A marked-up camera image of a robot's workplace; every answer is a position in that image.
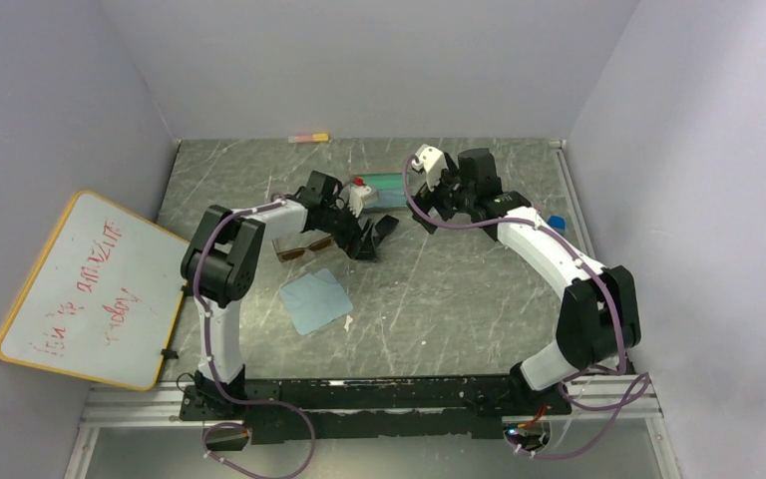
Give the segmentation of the black frame sunglasses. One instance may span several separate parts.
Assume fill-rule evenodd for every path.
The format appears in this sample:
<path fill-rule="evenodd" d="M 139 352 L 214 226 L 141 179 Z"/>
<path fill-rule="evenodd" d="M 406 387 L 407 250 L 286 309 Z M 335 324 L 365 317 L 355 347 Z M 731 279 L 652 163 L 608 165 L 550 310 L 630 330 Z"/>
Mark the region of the black frame sunglasses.
<path fill-rule="evenodd" d="M 400 221 L 390 215 L 385 215 L 377 220 L 369 219 L 366 222 L 364 245 L 377 248 L 379 244 L 398 227 Z"/>

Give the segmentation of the brown glasses case green lining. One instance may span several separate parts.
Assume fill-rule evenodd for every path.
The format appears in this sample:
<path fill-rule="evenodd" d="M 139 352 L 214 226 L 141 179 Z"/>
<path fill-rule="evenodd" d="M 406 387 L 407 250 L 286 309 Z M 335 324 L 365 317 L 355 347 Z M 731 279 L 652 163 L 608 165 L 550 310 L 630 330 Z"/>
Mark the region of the brown glasses case green lining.
<path fill-rule="evenodd" d="M 377 199 L 368 206 L 370 210 L 395 210 L 407 207 L 402 176 L 400 174 L 364 174 L 359 176 L 365 186 L 376 191 Z"/>

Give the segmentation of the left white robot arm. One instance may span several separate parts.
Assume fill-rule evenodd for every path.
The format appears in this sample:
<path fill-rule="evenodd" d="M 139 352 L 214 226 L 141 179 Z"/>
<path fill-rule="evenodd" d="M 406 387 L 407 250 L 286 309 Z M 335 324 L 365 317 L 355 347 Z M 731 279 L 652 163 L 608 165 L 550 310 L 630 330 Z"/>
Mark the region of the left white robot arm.
<path fill-rule="evenodd" d="M 372 261 L 399 224 L 389 215 L 362 220 L 376 195 L 366 185 L 314 171 L 295 193 L 277 194 L 264 205 L 234 210 L 213 205 L 204 212 L 180 271 L 199 315 L 194 390 L 217 417 L 230 419 L 244 408 L 238 309 L 253 285 L 262 247 L 289 235 L 321 232 L 324 239 L 311 249 L 333 243 L 351 259 Z"/>

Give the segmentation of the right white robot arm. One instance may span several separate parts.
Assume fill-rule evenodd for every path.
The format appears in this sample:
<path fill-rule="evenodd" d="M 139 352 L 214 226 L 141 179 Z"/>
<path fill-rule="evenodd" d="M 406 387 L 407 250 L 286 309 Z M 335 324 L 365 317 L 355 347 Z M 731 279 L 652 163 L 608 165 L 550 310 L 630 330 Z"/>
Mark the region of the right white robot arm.
<path fill-rule="evenodd" d="M 507 191 L 496 160 L 486 148 L 452 158 L 421 146 L 404 166 L 422 184 L 407 202 L 429 232 L 454 230 L 452 219 L 469 217 L 465 229 L 480 229 L 537 272 L 561 301 L 551 341 L 517 363 L 508 388 L 512 407 L 535 412 L 547 389 L 587 372 L 624 374 L 627 352 L 640 341 L 634 279 L 623 266 L 605 266 L 570 244 L 522 194 Z"/>

